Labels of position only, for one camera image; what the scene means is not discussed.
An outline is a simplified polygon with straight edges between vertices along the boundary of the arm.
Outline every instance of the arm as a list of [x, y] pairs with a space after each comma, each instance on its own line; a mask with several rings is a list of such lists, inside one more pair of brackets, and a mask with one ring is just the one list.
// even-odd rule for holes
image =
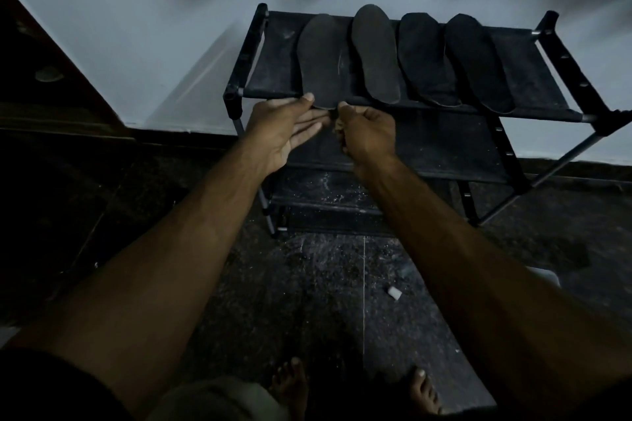
[[312, 101], [257, 104], [246, 136], [182, 203], [11, 346], [70, 361], [143, 414], [177, 366], [257, 187], [327, 123]]
[[396, 157], [389, 115], [339, 113], [355, 173], [499, 406], [565, 416], [632, 376], [629, 334], [526, 270], [435, 195]]

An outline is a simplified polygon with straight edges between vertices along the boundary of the shoe insole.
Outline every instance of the shoe insole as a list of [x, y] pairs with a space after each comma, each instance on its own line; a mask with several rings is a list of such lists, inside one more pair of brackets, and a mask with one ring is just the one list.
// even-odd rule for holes
[[344, 33], [335, 19], [320, 13], [304, 26], [296, 54], [301, 67], [303, 93], [314, 94], [316, 108], [331, 110], [341, 98], [339, 64]]
[[492, 37], [476, 18], [460, 13], [446, 24], [446, 54], [459, 85], [495, 113], [515, 108], [501, 59]]
[[352, 42], [362, 62], [368, 94], [383, 103], [399, 102], [399, 66], [395, 32], [376, 5], [365, 5], [353, 18]]
[[427, 13], [407, 13], [398, 30], [398, 57], [415, 92], [439, 106], [461, 105], [454, 85], [447, 79], [444, 30]]

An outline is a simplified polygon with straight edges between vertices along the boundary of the foot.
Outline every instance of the foot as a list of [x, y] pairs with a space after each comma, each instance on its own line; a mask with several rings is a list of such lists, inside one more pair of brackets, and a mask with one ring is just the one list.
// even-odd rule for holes
[[426, 371], [416, 369], [410, 384], [410, 399], [415, 406], [416, 415], [444, 414], [443, 406], [438, 400], [438, 393], [432, 387]]
[[303, 363], [298, 358], [292, 358], [291, 363], [285, 363], [273, 376], [270, 394], [282, 406], [289, 409], [292, 421], [303, 421], [307, 409], [307, 378]]

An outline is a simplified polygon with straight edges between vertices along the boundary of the wall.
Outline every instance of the wall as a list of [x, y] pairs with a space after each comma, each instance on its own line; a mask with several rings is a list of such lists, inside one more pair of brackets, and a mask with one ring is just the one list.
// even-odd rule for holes
[[[561, 37], [589, 80], [612, 108], [632, 108], [632, 0], [21, 1], [130, 127], [233, 134], [221, 94], [259, 2], [339, 15], [376, 3], [391, 18], [426, 11], [444, 22], [464, 12], [508, 27], [535, 27], [557, 10]], [[557, 157], [590, 132], [569, 123], [505, 124], [527, 157]], [[632, 164], [632, 127], [583, 158]]]

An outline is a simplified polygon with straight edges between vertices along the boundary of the speckled floor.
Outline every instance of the speckled floor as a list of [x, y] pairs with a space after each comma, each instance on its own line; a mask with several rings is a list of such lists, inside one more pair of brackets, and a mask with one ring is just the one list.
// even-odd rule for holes
[[[28, 319], [106, 262], [221, 155], [0, 136], [12, 147], [3, 151], [10, 175], [2, 181], [12, 195], [3, 215], [12, 224], [2, 246], [11, 262], [0, 276], [1, 315], [8, 322]], [[35, 162], [24, 169], [20, 153]], [[473, 186], [479, 211], [502, 199], [504, 190]], [[564, 289], [632, 327], [631, 209], [629, 184], [559, 178], [484, 231], [525, 264], [553, 269]], [[409, 264], [390, 238], [294, 234], [273, 240], [255, 207], [173, 384], [233, 374], [268, 385], [278, 363], [298, 355], [310, 374], [313, 417], [392, 408], [397, 382], [415, 365], [430, 373], [449, 409], [493, 404]], [[403, 292], [397, 302], [385, 292], [390, 285]], [[347, 402], [339, 404], [340, 398]]]

